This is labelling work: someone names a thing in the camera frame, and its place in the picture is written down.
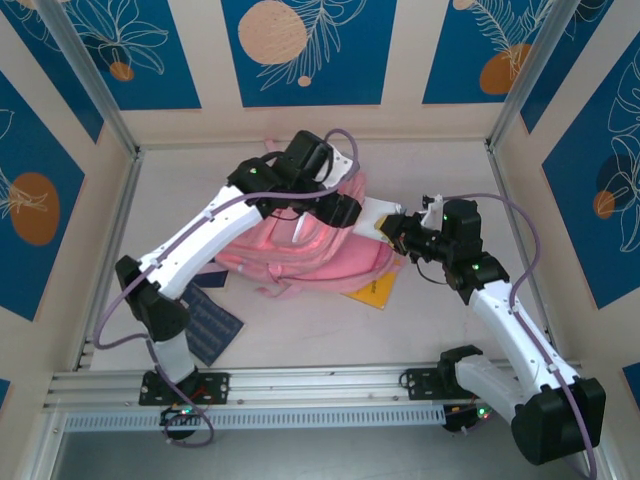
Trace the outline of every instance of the yellow notebook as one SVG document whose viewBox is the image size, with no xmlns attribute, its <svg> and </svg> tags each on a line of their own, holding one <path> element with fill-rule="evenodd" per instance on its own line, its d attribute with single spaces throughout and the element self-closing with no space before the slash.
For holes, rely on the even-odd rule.
<svg viewBox="0 0 640 480">
<path fill-rule="evenodd" d="M 344 295 L 383 310 L 389 300 L 397 275 L 397 272 L 386 273 L 357 292 L 345 293 Z"/>
</svg>

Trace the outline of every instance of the pink backpack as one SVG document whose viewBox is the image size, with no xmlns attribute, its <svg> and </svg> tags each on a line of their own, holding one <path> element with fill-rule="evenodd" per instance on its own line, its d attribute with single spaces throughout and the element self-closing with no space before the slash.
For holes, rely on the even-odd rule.
<svg viewBox="0 0 640 480">
<path fill-rule="evenodd" d="M 366 178 L 358 173 L 340 192 L 365 201 Z M 293 210 L 274 213 L 216 255 L 215 262 L 261 283 L 284 287 L 279 293 L 258 289 L 270 297 L 289 297 L 300 290 L 355 292 L 387 272 L 398 271 L 404 257 L 389 245 L 333 228 L 312 215 L 298 220 Z"/>
</svg>

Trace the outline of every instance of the white panel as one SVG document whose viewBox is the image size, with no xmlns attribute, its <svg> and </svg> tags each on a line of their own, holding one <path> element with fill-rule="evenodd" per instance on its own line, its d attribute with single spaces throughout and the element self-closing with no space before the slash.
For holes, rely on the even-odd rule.
<svg viewBox="0 0 640 480">
<path fill-rule="evenodd" d="M 638 18 L 636 0 L 615 0 L 532 134 L 516 122 L 498 152 L 508 190 L 531 213 L 542 237 L 537 278 L 560 351 L 579 358 L 585 372 L 603 384 L 606 420 L 628 478 L 640 478 L 640 417 L 621 369 L 640 359 L 640 290 L 597 309 L 542 163 L 638 34 Z"/>
<path fill-rule="evenodd" d="M 423 193 L 497 191 L 481 142 L 360 143 L 361 164 L 369 179 L 367 194 L 375 198 L 415 210 L 421 207 Z M 239 161 L 261 154 L 263 148 L 248 144 L 148 152 L 121 253 L 140 256 L 165 241 L 210 201 Z M 479 204 L 486 249 L 516 277 L 523 268 L 502 204 L 492 200 Z M 434 278 L 443 276 L 436 264 L 424 271 Z M 465 343 L 475 343 L 490 358 L 504 358 L 459 296 L 448 287 L 426 283 L 414 266 L 400 273 L 384 311 L 318 292 L 274 300 L 258 295 L 257 285 L 238 275 L 231 275 L 228 282 L 225 291 L 213 290 L 211 296 L 246 326 L 214 364 L 217 368 L 423 362 L 437 360 L 441 351 Z M 118 290 L 114 284 L 111 298 Z M 536 318 L 525 289 L 521 298 Z M 137 331 L 142 331 L 141 325 L 121 306 L 107 325 L 104 340 Z M 96 370 L 150 366 L 142 342 L 97 351 L 92 363 Z"/>
<path fill-rule="evenodd" d="M 381 106 L 252 109 L 242 108 L 221 2 L 169 3 L 202 110 L 123 112 L 143 145 L 290 138 L 335 126 L 361 138 L 485 138 L 502 107 L 422 105 L 449 0 L 398 0 Z"/>
<path fill-rule="evenodd" d="M 93 143 L 1 14 L 0 70 L 85 173 L 35 321 L 0 309 L 0 378 L 12 382 L 0 419 L 0 478 L 13 478 L 51 373 L 72 366 L 128 159 L 107 129 Z"/>
</svg>

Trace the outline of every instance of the wall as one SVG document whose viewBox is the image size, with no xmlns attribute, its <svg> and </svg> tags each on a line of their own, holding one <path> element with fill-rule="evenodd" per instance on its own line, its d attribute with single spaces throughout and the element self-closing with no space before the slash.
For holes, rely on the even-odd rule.
<svg viewBox="0 0 640 480">
<path fill-rule="evenodd" d="M 84 93 L 65 101 L 51 83 L 68 73 L 51 53 L 41 67 L 0 13 L 0 478 L 13 478 L 52 372 L 72 366 L 129 165 Z"/>
<path fill-rule="evenodd" d="M 640 255 L 633 249 L 637 217 L 625 218 L 631 228 L 621 220 L 625 210 L 635 213 L 638 157 L 635 147 L 620 145 L 635 145 L 637 137 L 637 119 L 625 122 L 638 111 L 637 93 L 627 91 L 640 78 L 633 66 L 639 15 L 635 0 L 614 0 L 537 124 L 518 119 L 497 152 L 511 195 L 540 230 L 538 279 L 551 322 L 565 353 L 580 358 L 607 391 L 606 419 L 628 478 L 640 477 L 640 413 L 622 375 L 640 361 Z M 616 98 L 626 107 L 623 120 L 617 107 L 611 113 Z M 614 140 L 620 135 L 625 142 Z M 635 185 L 614 185 L 632 177 Z"/>
<path fill-rule="evenodd" d="M 61 5 L 148 145 L 336 125 L 360 138 L 484 138 L 553 1 Z M 17 28 L 37 30 L 32 19 Z M 41 50 L 47 39 L 30 36 L 30 48 Z"/>
</svg>

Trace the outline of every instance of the purple cable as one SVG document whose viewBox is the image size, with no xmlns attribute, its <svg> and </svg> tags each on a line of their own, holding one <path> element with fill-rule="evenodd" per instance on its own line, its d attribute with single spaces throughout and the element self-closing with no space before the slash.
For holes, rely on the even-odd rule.
<svg viewBox="0 0 640 480">
<path fill-rule="evenodd" d="M 542 342 L 529 328 L 529 325 L 527 325 L 527 323 L 524 321 L 524 319 L 520 315 L 520 312 L 518 312 L 518 310 L 515 308 L 516 293 L 518 292 L 518 289 L 524 283 L 524 281 L 527 278 L 529 278 L 529 276 L 533 273 L 533 270 L 536 268 L 536 266 L 538 265 L 538 262 L 540 261 L 540 250 L 541 250 L 540 235 L 538 234 L 538 230 L 536 229 L 533 223 L 533 220 L 531 219 L 529 214 L 526 211 L 524 211 L 518 204 L 501 195 L 494 195 L 492 193 L 470 193 L 468 195 L 455 195 L 451 197 L 444 197 L 444 200 L 454 200 L 454 199 L 463 199 L 463 198 L 493 198 L 495 200 L 500 200 L 501 202 L 508 205 L 510 208 L 517 211 L 520 215 L 522 215 L 522 218 L 524 218 L 524 220 L 527 222 L 527 225 L 529 225 L 529 229 L 533 234 L 533 239 L 536 245 L 536 252 L 533 257 L 533 261 L 531 262 L 531 265 L 529 265 L 529 267 L 518 278 L 518 280 L 516 280 L 516 282 L 513 284 L 513 287 L 511 288 L 511 293 L 509 294 L 509 307 L 513 311 L 514 316 L 518 321 L 518 323 L 520 324 L 520 326 L 524 329 L 524 331 L 527 333 L 527 335 L 529 336 L 531 341 L 534 343 L 536 348 L 540 351 L 540 354 L 544 358 L 544 361 L 547 363 L 547 367 L 550 367 L 551 365 L 554 364 L 553 358 L 551 358 L 551 355 L 549 355 L 547 350 L 544 348 L 544 345 L 542 344 Z M 571 406 L 571 411 L 573 412 L 573 415 L 576 418 L 576 422 L 578 423 L 578 428 L 580 429 L 580 434 L 582 435 L 582 440 L 584 442 L 585 450 L 587 452 L 587 459 L 589 462 L 589 475 L 586 476 L 582 472 L 579 472 L 578 470 L 575 469 L 575 467 L 573 467 L 573 465 L 571 465 L 571 467 L 574 468 L 575 472 L 581 477 L 586 478 L 588 480 L 596 480 L 596 478 L 598 478 L 598 470 L 596 466 L 595 454 L 593 452 L 593 445 L 591 444 L 591 437 L 589 437 L 589 431 L 587 430 L 587 426 L 584 423 L 584 418 L 582 417 L 582 413 L 580 412 L 578 403 L 576 402 L 576 399 L 573 396 L 573 393 L 569 389 L 567 382 L 565 382 L 564 378 L 562 378 L 562 375 L 560 374 L 559 370 L 555 369 L 553 371 L 553 375 L 556 377 L 556 380 L 558 380 L 558 383 L 560 384 L 562 391 L 567 397 L 567 401 Z"/>
<path fill-rule="evenodd" d="M 360 163 L 358 162 L 358 144 L 356 143 L 356 140 L 353 137 L 353 135 L 351 135 L 349 132 L 347 132 L 344 129 L 334 128 L 333 130 L 330 130 L 325 135 L 325 141 L 328 141 L 329 138 L 332 137 L 335 134 L 344 135 L 347 138 L 347 140 L 351 144 L 352 157 L 353 157 L 352 158 L 353 164 L 351 165 L 351 168 L 345 174 L 345 176 L 342 178 L 342 180 L 340 180 L 340 182 L 338 182 L 337 185 L 334 185 L 333 187 L 328 188 L 326 190 L 320 190 L 319 192 L 312 192 L 312 193 L 256 192 L 256 193 L 249 193 L 249 194 L 241 195 L 241 196 L 233 198 L 233 199 L 223 203 L 219 207 L 216 207 L 213 210 L 211 210 L 210 211 L 211 217 L 215 217 L 220 212 L 226 210 L 227 208 L 231 207 L 232 205 L 235 205 L 236 203 L 244 202 L 244 201 L 247 201 L 247 200 L 254 200 L 254 199 L 257 199 L 257 198 L 281 198 L 281 199 L 286 199 L 286 200 L 310 200 L 310 199 L 313 199 L 313 198 L 324 197 L 326 195 L 330 195 L 330 194 L 338 191 L 340 189 L 340 187 L 342 187 L 342 185 L 345 182 L 347 182 L 348 180 L 351 180 L 353 178 L 353 176 L 356 173 L 358 173 L 358 170 L 360 170 Z M 193 225 L 191 225 L 191 227 L 189 227 L 187 230 L 185 230 L 171 245 L 169 245 L 156 258 L 155 265 L 161 264 L 171 254 L 171 252 L 173 252 L 176 248 L 178 248 L 178 246 L 180 246 L 180 244 L 182 242 L 184 242 L 187 238 L 189 238 L 196 230 L 198 230 L 198 228 L 200 228 L 202 225 L 204 225 L 208 221 L 209 221 L 209 218 L 206 217 L 206 216 L 203 216 L 200 220 L 198 220 Z M 186 442 L 176 442 L 176 441 L 173 441 L 171 439 L 169 439 L 169 442 L 172 445 L 179 446 L 179 447 L 186 447 L 186 448 L 203 447 L 205 445 L 210 444 L 213 441 L 213 432 L 214 432 L 213 424 L 211 423 L 211 420 L 209 420 L 209 417 L 206 416 L 204 410 L 202 410 L 194 402 L 192 402 L 191 399 L 189 399 L 189 397 L 187 397 L 169 379 L 169 377 L 167 376 L 166 372 L 162 369 L 162 367 L 160 366 L 160 364 L 158 362 L 158 358 L 155 355 L 155 352 L 153 351 L 153 346 L 151 345 L 151 339 L 149 338 L 149 335 L 147 335 L 146 333 L 135 333 L 133 335 L 128 335 L 128 336 L 126 336 L 124 338 L 121 338 L 121 339 L 116 340 L 116 341 L 111 342 L 111 343 L 102 343 L 100 341 L 100 337 L 102 336 L 102 331 L 104 330 L 104 327 L 107 324 L 107 321 L 109 320 L 109 318 L 111 317 L 113 312 L 116 310 L 118 305 L 120 305 L 122 303 L 122 301 L 127 297 L 127 295 L 129 295 L 138 285 L 140 285 L 140 283 L 142 283 L 142 281 L 144 279 L 146 279 L 151 274 L 151 272 L 153 272 L 153 270 L 155 270 L 155 268 L 156 268 L 155 265 L 150 265 L 143 272 L 141 272 L 140 275 L 138 275 L 138 277 L 136 277 L 136 279 L 133 282 L 131 282 L 129 285 L 127 285 L 127 287 L 107 307 L 107 309 L 104 311 L 104 313 L 100 316 L 100 319 L 96 323 L 96 326 L 95 326 L 95 328 L 93 330 L 93 344 L 98 350 L 108 350 L 108 349 L 120 346 L 120 345 L 122 345 L 124 343 L 127 343 L 127 342 L 129 342 L 131 340 L 136 340 L 136 339 L 145 340 L 145 342 L 147 344 L 147 349 L 149 350 L 149 355 L 151 356 L 151 359 L 153 360 L 153 363 L 155 364 L 156 370 L 158 371 L 158 375 L 160 375 L 160 377 L 167 383 L 167 385 L 169 385 L 169 387 L 183 401 L 185 401 L 188 405 L 190 405 L 192 408 L 194 408 L 195 412 L 200 417 L 202 417 L 202 419 L 207 423 L 207 426 L 209 427 L 209 431 L 210 431 L 209 438 L 207 440 L 205 440 L 204 442 L 191 444 L 191 443 L 186 443 Z M 168 429 L 169 429 L 169 425 L 170 424 L 171 424 L 171 421 L 167 422 L 167 424 L 165 425 L 165 429 L 164 429 L 164 434 L 167 437 L 168 437 Z"/>
</svg>

